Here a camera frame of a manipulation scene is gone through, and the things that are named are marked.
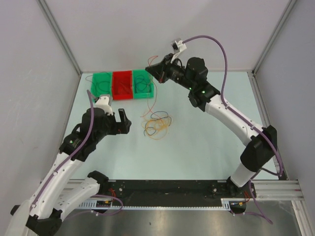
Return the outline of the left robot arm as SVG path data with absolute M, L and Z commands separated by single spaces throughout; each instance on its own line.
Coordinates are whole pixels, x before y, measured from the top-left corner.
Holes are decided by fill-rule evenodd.
M 97 144 L 107 135 L 127 134 L 131 121 L 124 109 L 119 109 L 120 121 L 101 108 L 90 108 L 82 122 L 65 137 L 55 163 L 33 196 L 15 205 L 7 236 L 22 236 L 26 229 L 39 236 L 53 236 L 68 215 L 82 202 L 93 196 L 104 196 L 111 188 L 106 175 L 93 171 L 69 193 L 62 191 L 76 170 L 84 164 Z

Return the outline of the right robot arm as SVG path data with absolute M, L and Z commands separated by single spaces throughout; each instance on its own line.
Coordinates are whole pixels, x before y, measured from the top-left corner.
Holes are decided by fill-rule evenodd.
M 147 66 L 145 70 L 159 83 L 172 80 L 188 89 L 192 106 L 217 118 L 244 144 L 241 163 L 227 185 L 228 194 L 239 197 L 245 191 L 244 185 L 275 155 L 277 131 L 271 125 L 263 127 L 249 121 L 227 103 L 221 92 L 207 81 L 208 69 L 203 59 L 192 57 L 186 66 L 182 66 L 172 56 L 166 55 L 161 62 Z

